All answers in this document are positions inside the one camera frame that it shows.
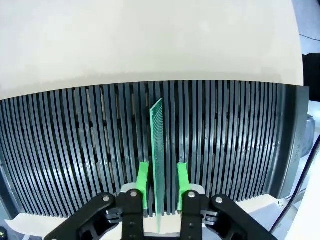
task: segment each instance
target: white surface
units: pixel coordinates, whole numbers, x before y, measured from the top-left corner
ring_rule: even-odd
[[[320,4],[318,0],[292,0],[300,34],[320,40]],[[303,54],[320,53],[320,42],[300,37]]]
[[[275,203],[277,200],[270,195],[262,195],[256,198],[237,202],[237,204],[247,213],[252,213],[258,209],[262,209]],[[15,219],[6,223],[14,231],[30,235],[45,237],[53,229],[63,223],[66,219],[59,217],[49,216],[36,216],[25,213],[20,213]],[[161,218],[161,234],[179,233],[181,226],[181,215],[165,215]],[[143,219],[143,227],[145,233],[157,233],[157,223],[155,217]],[[117,240],[121,239],[122,223],[115,229],[108,232],[102,239],[103,240]]]
[[[286,240],[319,239],[320,161],[316,161],[299,211]]]
[[[0,0],[0,99],[163,80],[303,84],[291,0]]]

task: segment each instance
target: white curved panel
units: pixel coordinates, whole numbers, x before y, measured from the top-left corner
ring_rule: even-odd
[[[303,85],[290,0],[2,0],[0,53],[0,99],[137,81]]]

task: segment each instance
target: green gripper pad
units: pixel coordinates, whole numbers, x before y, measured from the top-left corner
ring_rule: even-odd
[[[186,163],[178,163],[178,180],[179,180],[179,199],[178,199],[178,211],[182,211],[182,194],[190,190],[190,183],[188,178],[188,170]]]
[[[147,209],[147,180],[148,180],[149,163],[141,162],[136,179],[136,189],[143,194],[143,209]]]
[[[159,233],[161,217],[165,214],[165,143],[162,99],[160,99],[150,109],[150,128],[153,162],[155,217],[157,224],[157,232]]]

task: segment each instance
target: white screw head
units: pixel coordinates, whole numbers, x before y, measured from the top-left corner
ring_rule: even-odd
[[[189,192],[188,193],[188,197],[189,198],[194,198],[196,195],[195,195],[195,193],[193,192],[193,191],[191,191],[191,192]]]
[[[136,197],[138,194],[137,194],[136,191],[132,191],[132,192],[130,193],[130,195],[131,195],[131,197]]]
[[[103,197],[104,202],[108,202],[109,200],[110,200],[110,197],[108,197],[108,196]]]
[[[218,204],[222,204],[222,198],[221,197],[217,197],[215,199],[215,201],[218,203]]]

